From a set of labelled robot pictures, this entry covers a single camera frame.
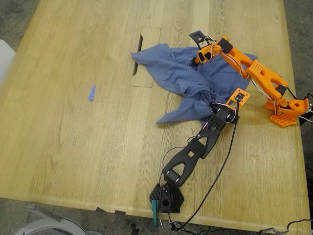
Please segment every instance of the orange base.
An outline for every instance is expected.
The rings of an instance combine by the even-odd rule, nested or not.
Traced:
[[[297,124],[296,117],[292,117],[284,113],[281,115],[271,115],[269,120],[274,122],[276,125],[279,125],[280,127],[294,126]]]

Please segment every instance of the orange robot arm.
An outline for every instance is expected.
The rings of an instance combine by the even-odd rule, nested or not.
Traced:
[[[275,124],[281,127],[295,125],[296,118],[311,108],[307,98],[291,101],[283,99],[282,96],[288,87],[288,83],[278,74],[262,65],[258,60],[251,60],[248,56],[237,50],[228,42],[226,36],[222,36],[219,41],[215,41],[209,37],[213,42],[211,44],[206,40],[207,36],[204,36],[200,31],[192,33],[190,36],[199,47],[197,57],[193,60],[195,64],[206,63],[220,54],[242,78],[253,78],[260,84],[268,96],[265,107],[275,111],[275,114],[269,118]],[[200,42],[203,43],[204,40],[207,41],[208,45],[200,47]]]

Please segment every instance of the wood grain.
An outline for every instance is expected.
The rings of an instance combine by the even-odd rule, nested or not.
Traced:
[[[143,27],[140,35],[142,36],[141,50],[150,48],[159,43],[161,34],[160,28]],[[133,87],[152,87],[153,79],[143,65],[138,65],[136,74],[132,77]]]
[[[129,52],[143,27],[160,28],[159,42],[170,47],[194,46],[196,30],[225,34],[294,91],[282,0],[42,0],[0,87],[0,197],[152,217],[163,155],[200,124],[156,125],[181,97],[156,84],[131,86]],[[282,231],[310,216],[300,128],[271,123],[266,97],[251,84],[247,91],[229,160],[192,222]],[[185,202],[173,220],[186,221],[199,205],[232,128],[181,188]],[[309,230],[295,224],[290,234]]]

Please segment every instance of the fabric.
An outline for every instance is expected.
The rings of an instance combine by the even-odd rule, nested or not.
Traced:
[[[211,115],[211,102],[226,103],[238,87],[247,88],[249,79],[242,79],[220,55],[207,63],[188,66],[197,50],[197,47],[169,48],[167,44],[158,44],[131,52],[135,61],[142,64],[161,87],[183,95],[179,107],[166,113],[157,124],[197,119],[205,121]],[[246,55],[256,59],[255,55]]]

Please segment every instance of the gray floor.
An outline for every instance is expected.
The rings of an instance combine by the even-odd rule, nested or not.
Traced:
[[[13,50],[17,50],[27,25],[39,0],[0,0],[0,39],[5,40]],[[285,0],[285,10],[291,44],[292,64],[296,82],[296,92],[300,98],[313,93],[313,4],[312,0]],[[303,150],[306,165],[313,169],[313,124],[305,123],[301,127]],[[0,198],[0,235],[12,235],[22,225],[36,218],[24,209],[25,202]],[[131,233],[131,224],[135,223],[141,234],[174,234],[166,221],[164,229],[154,228],[152,220],[105,212],[94,212],[72,208],[42,205],[58,216],[75,218],[82,221],[86,230],[95,230],[105,235]],[[199,232],[206,226],[188,225],[188,229]],[[251,235],[248,231],[228,230],[215,232],[216,235]]]

